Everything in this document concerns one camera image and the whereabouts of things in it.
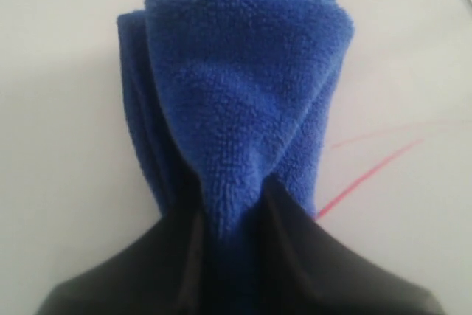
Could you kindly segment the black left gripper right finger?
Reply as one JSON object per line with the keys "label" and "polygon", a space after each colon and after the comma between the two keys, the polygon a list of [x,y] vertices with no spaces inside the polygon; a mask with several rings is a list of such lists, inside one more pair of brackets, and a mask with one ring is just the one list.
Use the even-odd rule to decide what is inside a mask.
{"label": "black left gripper right finger", "polygon": [[258,246],[262,314],[440,314],[427,289],[357,255],[277,179],[263,184]]}

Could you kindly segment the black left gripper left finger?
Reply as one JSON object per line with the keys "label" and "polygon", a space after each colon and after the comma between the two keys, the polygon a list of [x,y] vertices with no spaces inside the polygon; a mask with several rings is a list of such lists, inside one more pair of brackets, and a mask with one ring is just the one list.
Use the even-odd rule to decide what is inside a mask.
{"label": "black left gripper left finger", "polygon": [[205,222],[198,181],[140,239],[57,285],[40,315],[200,314]]}

